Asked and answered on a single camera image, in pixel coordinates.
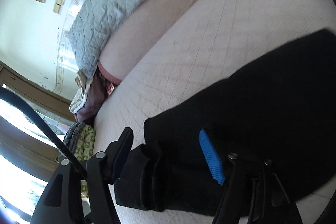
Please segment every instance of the white cloth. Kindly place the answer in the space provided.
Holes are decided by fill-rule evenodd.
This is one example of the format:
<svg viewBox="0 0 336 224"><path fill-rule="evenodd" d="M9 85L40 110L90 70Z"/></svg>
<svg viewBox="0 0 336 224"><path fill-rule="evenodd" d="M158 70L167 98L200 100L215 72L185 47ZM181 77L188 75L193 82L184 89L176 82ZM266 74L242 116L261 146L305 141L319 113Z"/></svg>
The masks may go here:
<svg viewBox="0 0 336 224"><path fill-rule="evenodd" d="M69 110L71 113L76 114L85 105L92 81L93 79L87 79L80 70L78 71L75 82L79 89L70 104Z"/></svg>

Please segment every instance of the gray blanket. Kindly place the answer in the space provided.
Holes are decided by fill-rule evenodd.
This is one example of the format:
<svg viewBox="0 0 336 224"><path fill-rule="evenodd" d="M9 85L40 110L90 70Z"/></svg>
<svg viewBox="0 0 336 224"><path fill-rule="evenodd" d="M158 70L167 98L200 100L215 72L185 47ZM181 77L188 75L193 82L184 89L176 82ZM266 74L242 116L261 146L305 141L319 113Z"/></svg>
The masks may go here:
<svg viewBox="0 0 336 224"><path fill-rule="evenodd" d="M100 52L119 25L145 0L85 0L68 39L78 68L91 79Z"/></svg>

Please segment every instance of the folded black fabric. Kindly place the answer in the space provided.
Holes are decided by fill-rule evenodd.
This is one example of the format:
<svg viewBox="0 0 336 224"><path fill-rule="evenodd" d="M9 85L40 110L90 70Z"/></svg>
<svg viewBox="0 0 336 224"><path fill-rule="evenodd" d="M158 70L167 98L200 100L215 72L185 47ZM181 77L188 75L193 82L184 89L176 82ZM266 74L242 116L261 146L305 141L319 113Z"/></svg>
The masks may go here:
<svg viewBox="0 0 336 224"><path fill-rule="evenodd" d="M176 189L175 196L162 195L165 208L216 210L216 191L201 179L205 170L210 174L199 146L203 128L222 156L271 159L291 199L324 185L336 173L335 35L321 30L289 42L145 122L145 146L160 146L170 176L166 188Z"/></svg>

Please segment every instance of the screw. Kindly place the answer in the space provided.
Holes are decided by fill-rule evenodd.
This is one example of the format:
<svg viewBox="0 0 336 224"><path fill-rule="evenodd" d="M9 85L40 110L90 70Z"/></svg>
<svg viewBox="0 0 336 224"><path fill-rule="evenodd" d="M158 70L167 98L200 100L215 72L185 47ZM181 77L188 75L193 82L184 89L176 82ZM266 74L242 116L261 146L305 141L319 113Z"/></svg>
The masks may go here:
<svg viewBox="0 0 336 224"><path fill-rule="evenodd" d="M265 160L264 162L267 166L271 166L272 165L272 161L271 160Z"/></svg>
<svg viewBox="0 0 336 224"><path fill-rule="evenodd" d="M63 166L68 165L69 163L70 163L70 161L68 159L62 160L62 162L61 162L61 164Z"/></svg>
<svg viewBox="0 0 336 224"><path fill-rule="evenodd" d="M96 154L96 158L98 158L98 159L102 159L102 158L104 158L106 156L106 154L104 153L104 152L98 152L97 154Z"/></svg>
<svg viewBox="0 0 336 224"><path fill-rule="evenodd" d="M230 153L228 157L232 160L235 160L238 158L238 155L236 153Z"/></svg>

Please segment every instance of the gray cloth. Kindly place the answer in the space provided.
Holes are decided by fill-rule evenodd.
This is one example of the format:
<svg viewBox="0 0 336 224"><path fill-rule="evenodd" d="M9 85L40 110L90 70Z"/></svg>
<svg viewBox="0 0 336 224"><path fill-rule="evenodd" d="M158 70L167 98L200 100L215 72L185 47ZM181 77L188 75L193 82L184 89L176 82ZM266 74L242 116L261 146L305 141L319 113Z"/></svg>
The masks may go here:
<svg viewBox="0 0 336 224"><path fill-rule="evenodd" d="M70 150L71 153L75 153L78 138L82 132L82 128L85 126L84 122L75 122L66 133L63 143ZM60 152L59 156L55 159L56 162L61 162L66 159L65 155Z"/></svg>
<svg viewBox="0 0 336 224"><path fill-rule="evenodd" d="M92 79L100 52L119 25L145 0L85 0L68 39L78 68Z"/></svg>

